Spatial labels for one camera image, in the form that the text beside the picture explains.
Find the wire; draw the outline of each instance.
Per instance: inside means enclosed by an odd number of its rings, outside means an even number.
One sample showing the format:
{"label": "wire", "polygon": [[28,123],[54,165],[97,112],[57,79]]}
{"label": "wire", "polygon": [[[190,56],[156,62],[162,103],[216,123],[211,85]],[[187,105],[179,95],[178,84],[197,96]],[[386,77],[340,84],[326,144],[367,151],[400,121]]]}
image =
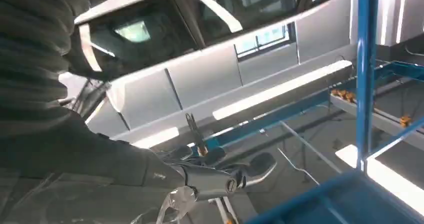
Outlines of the wire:
{"label": "wire", "polygon": [[408,46],[407,46],[407,45],[405,45],[405,51],[406,51],[407,53],[411,54],[411,55],[414,55],[414,56],[424,57],[424,54],[421,54],[421,53],[415,53],[415,52],[410,51],[410,50],[408,49]]}
{"label": "wire", "polygon": [[312,179],[312,181],[314,181],[317,185],[320,185],[320,183],[308,172],[308,171],[306,171],[305,169],[302,169],[302,168],[298,168],[298,167],[296,167],[294,164],[293,164],[293,162],[286,156],[286,154],[284,154],[284,152],[279,148],[279,147],[277,147],[277,149],[279,150],[279,152],[283,155],[283,157],[288,161],[288,163],[294,168],[294,169],[296,169],[297,171],[299,171],[299,172],[303,172],[303,173],[305,173],[309,178],[311,178]]}

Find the ceiling light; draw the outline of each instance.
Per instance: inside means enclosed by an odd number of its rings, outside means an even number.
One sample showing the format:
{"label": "ceiling light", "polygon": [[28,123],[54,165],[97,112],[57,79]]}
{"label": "ceiling light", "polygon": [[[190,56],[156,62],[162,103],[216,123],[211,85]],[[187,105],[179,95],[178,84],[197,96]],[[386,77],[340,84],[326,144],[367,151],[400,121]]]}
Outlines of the ceiling light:
{"label": "ceiling light", "polygon": [[231,15],[225,8],[219,5],[214,0],[199,0],[211,9],[221,20],[223,20],[232,33],[243,30],[242,24],[233,15]]}
{"label": "ceiling light", "polygon": [[287,81],[283,84],[274,86],[270,89],[259,92],[258,94],[249,96],[249,97],[242,99],[242,100],[239,100],[239,101],[237,101],[233,104],[230,104],[228,106],[220,108],[220,109],[212,112],[213,117],[216,120],[226,118],[226,117],[231,116],[235,113],[246,110],[246,109],[253,107],[257,104],[263,103],[263,102],[265,102],[269,99],[272,99],[272,98],[277,97],[281,94],[284,94],[286,92],[294,90],[294,89],[301,87],[305,84],[311,83],[315,80],[318,80],[319,78],[325,77],[328,74],[334,73],[338,70],[349,67],[351,65],[352,65],[352,62],[350,62],[348,60],[340,60],[336,63],[331,64],[331,65],[321,67],[317,70],[311,71],[307,74],[304,74],[304,75],[296,77],[292,80],[289,80],[289,81]]}
{"label": "ceiling light", "polygon": [[405,0],[400,0],[399,19],[397,20],[396,43],[401,42],[402,24],[404,21]]}
{"label": "ceiling light", "polygon": [[[335,153],[349,166],[355,168],[357,165],[358,150],[354,145],[348,145]],[[376,183],[387,191],[404,201],[421,215],[424,215],[424,190],[405,179],[392,169],[388,168],[376,159],[367,159],[367,174]]]}
{"label": "ceiling light", "polygon": [[180,133],[178,132],[177,127],[172,127],[169,129],[165,129],[163,131],[160,131],[156,134],[153,134],[151,136],[148,136],[144,139],[141,139],[135,143],[132,143],[131,145],[138,147],[138,148],[151,148],[153,146],[156,146],[157,144],[161,144],[163,142],[166,142],[172,138],[178,137]]}

